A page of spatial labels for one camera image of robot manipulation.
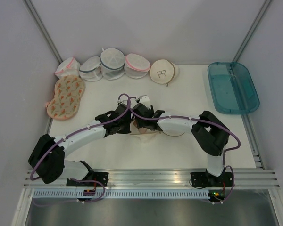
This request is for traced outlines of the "beige round glasses laundry bag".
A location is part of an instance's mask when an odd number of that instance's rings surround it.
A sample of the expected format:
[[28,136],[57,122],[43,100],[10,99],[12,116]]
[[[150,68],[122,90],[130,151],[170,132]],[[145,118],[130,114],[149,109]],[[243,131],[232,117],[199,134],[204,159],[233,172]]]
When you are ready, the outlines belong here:
[[141,140],[141,142],[143,142],[143,143],[151,141],[157,135],[163,135],[163,136],[168,136],[168,137],[180,137],[183,134],[185,134],[184,132],[178,132],[178,131],[173,131],[173,130],[152,131],[150,129],[148,129],[147,133],[145,133],[145,134],[139,134],[137,129],[133,126],[133,121],[130,124],[131,133],[129,133],[129,135],[134,136],[134,137],[138,137]]

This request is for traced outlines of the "pale pink bra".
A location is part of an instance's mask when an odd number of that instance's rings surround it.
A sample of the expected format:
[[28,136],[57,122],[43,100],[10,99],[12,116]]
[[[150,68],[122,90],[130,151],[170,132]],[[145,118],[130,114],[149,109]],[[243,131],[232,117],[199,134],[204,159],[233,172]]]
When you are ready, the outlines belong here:
[[138,127],[138,125],[137,125],[137,121],[136,120],[134,120],[133,121],[133,126],[137,129],[137,131],[139,132],[139,134],[145,134],[145,133],[147,133],[147,128],[144,128],[144,127],[141,127],[141,128],[139,128]]

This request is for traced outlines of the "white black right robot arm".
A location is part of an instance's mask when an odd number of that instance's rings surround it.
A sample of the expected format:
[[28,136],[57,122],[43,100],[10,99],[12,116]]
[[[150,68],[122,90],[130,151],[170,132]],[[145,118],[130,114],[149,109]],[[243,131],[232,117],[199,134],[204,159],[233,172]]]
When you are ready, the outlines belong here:
[[224,147],[228,143],[229,129],[210,111],[203,111],[197,118],[171,115],[168,112],[147,108],[138,103],[132,110],[137,128],[163,133],[192,134],[207,154],[207,169],[191,173],[191,185],[195,188],[230,185],[231,173],[225,172]]

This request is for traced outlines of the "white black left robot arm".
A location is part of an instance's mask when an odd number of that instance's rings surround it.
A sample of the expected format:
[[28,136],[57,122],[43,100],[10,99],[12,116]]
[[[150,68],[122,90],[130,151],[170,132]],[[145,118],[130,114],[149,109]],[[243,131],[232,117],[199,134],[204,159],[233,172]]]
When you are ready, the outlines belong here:
[[58,178],[74,178],[82,186],[91,185],[92,168],[84,161],[66,161],[65,158],[92,141],[116,133],[130,133],[130,124],[130,107],[119,104],[116,110],[98,115],[79,130],[58,137],[42,135],[28,159],[33,168],[30,180],[41,179],[50,184]]

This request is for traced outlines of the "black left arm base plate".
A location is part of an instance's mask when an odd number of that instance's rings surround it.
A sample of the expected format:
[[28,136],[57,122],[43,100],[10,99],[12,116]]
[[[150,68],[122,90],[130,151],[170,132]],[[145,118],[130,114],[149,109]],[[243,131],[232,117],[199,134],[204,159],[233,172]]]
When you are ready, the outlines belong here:
[[89,173],[82,180],[67,179],[66,186],[68,187],[101,187],[101,183],[104,187],[108,183],[108,172],[93,172]]

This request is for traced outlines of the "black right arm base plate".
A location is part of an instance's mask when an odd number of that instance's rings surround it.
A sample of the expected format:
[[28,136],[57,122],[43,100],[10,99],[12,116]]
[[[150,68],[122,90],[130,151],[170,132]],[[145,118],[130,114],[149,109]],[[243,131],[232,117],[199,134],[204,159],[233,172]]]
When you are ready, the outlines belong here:
[[233,185],[233,174],[231,172],[223,172],[216,177],[208,172],[192,172],[191,185],[195,188],[231,187]]

